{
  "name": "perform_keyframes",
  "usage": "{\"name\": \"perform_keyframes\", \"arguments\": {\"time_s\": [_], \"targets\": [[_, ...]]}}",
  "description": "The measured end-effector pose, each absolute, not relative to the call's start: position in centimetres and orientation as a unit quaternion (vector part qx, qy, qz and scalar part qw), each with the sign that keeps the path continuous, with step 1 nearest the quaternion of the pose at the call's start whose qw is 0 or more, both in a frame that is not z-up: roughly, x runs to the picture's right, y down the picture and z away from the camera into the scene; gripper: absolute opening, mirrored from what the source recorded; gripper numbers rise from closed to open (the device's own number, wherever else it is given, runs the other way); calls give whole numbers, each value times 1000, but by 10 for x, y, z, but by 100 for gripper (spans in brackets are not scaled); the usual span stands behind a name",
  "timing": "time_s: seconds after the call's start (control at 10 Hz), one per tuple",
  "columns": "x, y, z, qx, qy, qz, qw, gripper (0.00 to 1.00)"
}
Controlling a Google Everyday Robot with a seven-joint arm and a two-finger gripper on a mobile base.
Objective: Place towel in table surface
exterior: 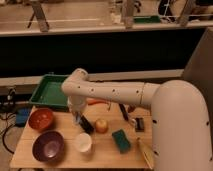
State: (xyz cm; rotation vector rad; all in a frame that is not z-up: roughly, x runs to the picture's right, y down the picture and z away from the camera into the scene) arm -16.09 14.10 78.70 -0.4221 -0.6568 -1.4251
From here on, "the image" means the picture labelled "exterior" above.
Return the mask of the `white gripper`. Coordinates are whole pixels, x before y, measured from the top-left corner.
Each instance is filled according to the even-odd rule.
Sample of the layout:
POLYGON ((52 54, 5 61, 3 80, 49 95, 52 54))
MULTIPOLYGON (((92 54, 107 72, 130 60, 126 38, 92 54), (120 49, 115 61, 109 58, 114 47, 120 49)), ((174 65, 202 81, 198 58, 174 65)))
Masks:
POLYGON ((83 96, 72 95, 68 97, 67 105, 69 111, 73 115, 73 120, 75 124, 79 124, 81 121, 81 116, 87 105, 86 98, 83 96))

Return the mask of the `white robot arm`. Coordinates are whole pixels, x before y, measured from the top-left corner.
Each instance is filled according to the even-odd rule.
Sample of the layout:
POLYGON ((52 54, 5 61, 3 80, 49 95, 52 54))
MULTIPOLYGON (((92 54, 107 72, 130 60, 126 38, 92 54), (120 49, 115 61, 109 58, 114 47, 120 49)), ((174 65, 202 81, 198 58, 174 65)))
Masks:
POLYGON ((150 110, 155 171, 213 171, 209 112, 193 84, 183 80, 91 82, 87 71, 78 68, 61 89, 76 115, 84 111, 88 97, 150 110))

